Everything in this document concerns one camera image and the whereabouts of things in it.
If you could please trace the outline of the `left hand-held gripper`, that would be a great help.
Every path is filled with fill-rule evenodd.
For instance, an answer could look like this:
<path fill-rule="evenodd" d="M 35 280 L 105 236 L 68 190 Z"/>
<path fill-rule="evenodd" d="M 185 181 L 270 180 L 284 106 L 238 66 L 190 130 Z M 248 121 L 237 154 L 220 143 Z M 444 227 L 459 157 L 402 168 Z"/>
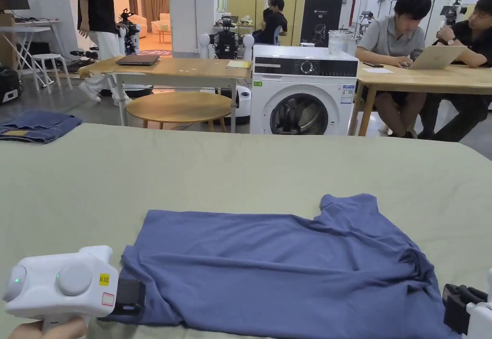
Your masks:
<path fill-rule="evenodd" d="M 86 246 L 76 253 L 30 256 L 11 270 L 3 300 L 7 314 L 43 321 L 43 332 L 73 317 L 140 317 L 145 285 L 121 278 L 110 264 L 107 245 Z"/>

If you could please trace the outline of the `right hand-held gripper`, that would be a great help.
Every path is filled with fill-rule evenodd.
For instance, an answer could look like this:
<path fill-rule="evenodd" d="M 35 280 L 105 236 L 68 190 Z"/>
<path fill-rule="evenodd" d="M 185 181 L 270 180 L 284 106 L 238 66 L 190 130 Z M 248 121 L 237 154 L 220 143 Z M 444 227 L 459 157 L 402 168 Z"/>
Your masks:
<path fill-rule="evenodd" d="M 462 339 L 492 337 L 492 271 L 487 273 L 488 292 L 466 285 L 446 284 L 443 322 Z"/>

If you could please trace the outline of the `person's left hand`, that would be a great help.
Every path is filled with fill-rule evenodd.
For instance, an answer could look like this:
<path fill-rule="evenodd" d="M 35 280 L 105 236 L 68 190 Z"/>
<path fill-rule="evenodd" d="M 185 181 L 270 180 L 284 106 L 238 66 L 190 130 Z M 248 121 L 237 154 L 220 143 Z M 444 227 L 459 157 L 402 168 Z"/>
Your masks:
<path fill-rule="evenodd" d="M 87 333 L 85 321 L 74 317 L 64 324 L 43 332 L 43 321 L 20 324 L 8 339 L 80 339 Z"/>

